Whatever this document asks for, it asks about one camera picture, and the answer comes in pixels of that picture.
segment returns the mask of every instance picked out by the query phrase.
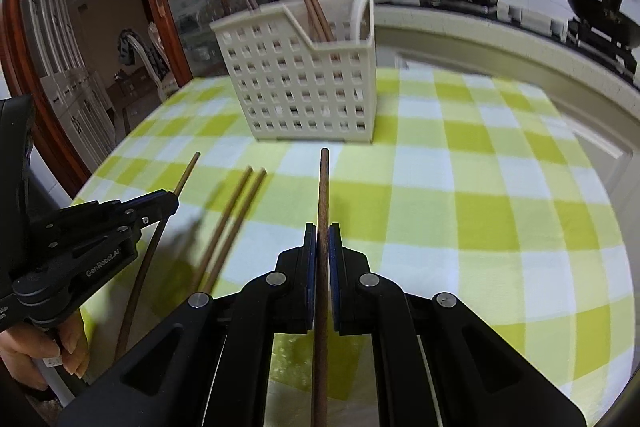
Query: white countertop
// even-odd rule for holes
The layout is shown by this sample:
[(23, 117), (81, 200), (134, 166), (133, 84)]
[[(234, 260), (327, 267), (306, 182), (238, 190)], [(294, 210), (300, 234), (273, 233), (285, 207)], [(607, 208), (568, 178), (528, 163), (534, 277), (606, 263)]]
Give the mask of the white countertop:
[(526, 58), (588, 86), (640, 120), (637, 89), (593, 60), (550, 39), (478, 17), (412, 7), (376, 6), (375, 24), (470, 41)]

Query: frying pan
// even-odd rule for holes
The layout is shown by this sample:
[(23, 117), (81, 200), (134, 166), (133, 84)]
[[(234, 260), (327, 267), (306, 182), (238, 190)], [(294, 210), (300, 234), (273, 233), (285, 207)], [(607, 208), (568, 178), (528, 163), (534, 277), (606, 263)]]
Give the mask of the frying pan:
[(640, 26), (620, 13), (622, 0), (568, 0), (576, 16), (628, 48), (640, 46)]

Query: finger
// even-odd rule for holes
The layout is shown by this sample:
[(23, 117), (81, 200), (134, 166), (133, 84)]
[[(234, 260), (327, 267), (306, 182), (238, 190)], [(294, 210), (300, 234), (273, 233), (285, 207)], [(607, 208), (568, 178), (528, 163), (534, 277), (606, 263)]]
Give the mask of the finger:
[(82, 362), (80, 363), (80, 365), (76, 369), (76, 377), (78, 377), (78, 378), (84, 377), (84, 374), (86, 373), (87, 367), (89, 367), (89, 354), (88, 353), (87, 353), (87, 356), (84, 357), (84, 360), (82, 360)]
[(76, 349), (74, 350), (73, 353), (69, 353), (66, 349), (63, 349), (62, 365), (64, 365), (68, 374), (70, 375), (74, 374), (80, 367), (80, 364), (82, 363), (82, 361), (88, 356), (88, 354), (89, 354), (89, 346), (86, 341), (85, 335), (80, 336), (78, 345), (76, 346)]
[(8, 353), (7, 351), (0, 353), (0, 357), (2, 357), (4, 365), (15, 380), (40, 391), (46, 390), (48, 387), (47, 382), (44, 381), (43, 376), (30, 357), (21, 353)]
[(58, 344), (44, 331), (27, 323), (19, 323), (0, 333), (0, 349), (10, 353), (22, 353), (34, 359), (59, 357)]
[(60, 342), (67, 352), (73, 353), (76, 350), (78, 341), (84, 333), (84, 322), (80, 310), (77, 310), (66, 321), (58, 326)]

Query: tablecloth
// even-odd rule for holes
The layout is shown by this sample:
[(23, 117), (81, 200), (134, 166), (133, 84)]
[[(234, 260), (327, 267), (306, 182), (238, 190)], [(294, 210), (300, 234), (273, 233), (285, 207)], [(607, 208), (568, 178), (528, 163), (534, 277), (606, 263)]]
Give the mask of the tablecloth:
[[(345, 246), (408, 293), (448, 291), (500, 333), (593, 423), (630, 375), (634, 300), (607, 194), (542, 90), (443, 70), (378, 70), (372, 145), (257, 142), (228, 77), (194, 80), (111, 154), (76, 203), (172, 190), (202, 157), (169, 220), (136, 314), (141, 338), (187, 295), (246, 165), (268, 177), (214, 296), (236, 292), (302, 243), (330, 149), (330, 219)], [(152, 230), (145, 229), (143, 251)], [(138, 263), (82, 308), (90, 375), (111, 362)], [(308, 425), (310, 335), (277, 335), (267, 425)], [(330, 338), (330, 424), (375, 425), (367, 337)]]

